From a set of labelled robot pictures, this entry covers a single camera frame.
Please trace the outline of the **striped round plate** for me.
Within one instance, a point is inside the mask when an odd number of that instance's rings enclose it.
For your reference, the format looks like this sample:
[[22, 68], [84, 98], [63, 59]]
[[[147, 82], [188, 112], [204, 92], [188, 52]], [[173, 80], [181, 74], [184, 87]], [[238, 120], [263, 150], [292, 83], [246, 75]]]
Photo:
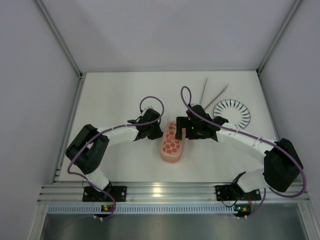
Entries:
[[214, 117], [227, 119], [236, 127], [245, 129], [251, 122], [251, 113], [246, 105], [234, 99], [219, 101], [213, 108]]

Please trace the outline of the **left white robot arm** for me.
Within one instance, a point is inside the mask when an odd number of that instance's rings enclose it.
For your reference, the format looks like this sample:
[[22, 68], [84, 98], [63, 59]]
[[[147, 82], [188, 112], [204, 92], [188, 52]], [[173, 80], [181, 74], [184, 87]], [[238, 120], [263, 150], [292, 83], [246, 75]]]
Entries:
[[110, 193], [112, 184], [101, 169], [107, 147], [144, 138], [161, 138], [160, 119], [160, 113], [147, 108], [136, 120], [129, 120], [128, 125], [99, 132], [93, 125], [87, 124], [67, 147], [65, 155], [80, 169], [81, 177], [93, 184], [97, 191]]

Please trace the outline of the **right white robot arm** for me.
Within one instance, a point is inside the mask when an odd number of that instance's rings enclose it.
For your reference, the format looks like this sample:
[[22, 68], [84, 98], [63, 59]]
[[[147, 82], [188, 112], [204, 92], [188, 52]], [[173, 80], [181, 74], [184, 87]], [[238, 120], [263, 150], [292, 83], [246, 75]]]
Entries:
[[243, 171], [231, 182], [230, 188], [235, 195], [269, 188], [276, 195], [285, 198], [285, 193], [294, 180], [299, 175], [304, 175], [303, 165], [288, 139], [271, 141], [257, 137], [226, 118], [211, 118], [200, 105], [189, 105], [187, 108], [186, 116], [176, 118], [176, 139], [212, 139], [246, 153], [259, 162], [258, 169]]

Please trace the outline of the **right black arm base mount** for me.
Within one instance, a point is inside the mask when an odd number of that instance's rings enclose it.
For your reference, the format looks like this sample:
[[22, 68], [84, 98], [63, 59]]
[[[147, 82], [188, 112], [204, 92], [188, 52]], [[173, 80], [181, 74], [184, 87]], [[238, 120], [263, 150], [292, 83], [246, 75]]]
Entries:
[[262, 199], [260, 190], [256, 189], [250, 192], [244, 192], [240, 187], [227, 184], [216, 185], [215, 187], [216, 198], [220, 202], [225, 201], [259, 201]]

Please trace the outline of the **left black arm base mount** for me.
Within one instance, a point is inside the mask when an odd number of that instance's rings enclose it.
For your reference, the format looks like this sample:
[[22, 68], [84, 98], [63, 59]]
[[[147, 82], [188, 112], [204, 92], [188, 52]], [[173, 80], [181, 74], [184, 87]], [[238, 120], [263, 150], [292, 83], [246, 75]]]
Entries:
[[[112, 186], [109, 194], [116, 202], [125, 202], [127, 198], [126, 186]], [[94, 189], [92, 186], [86, 186], [83, 189], [83, 202], [112, 202], [112, 199], [106, 194]]]

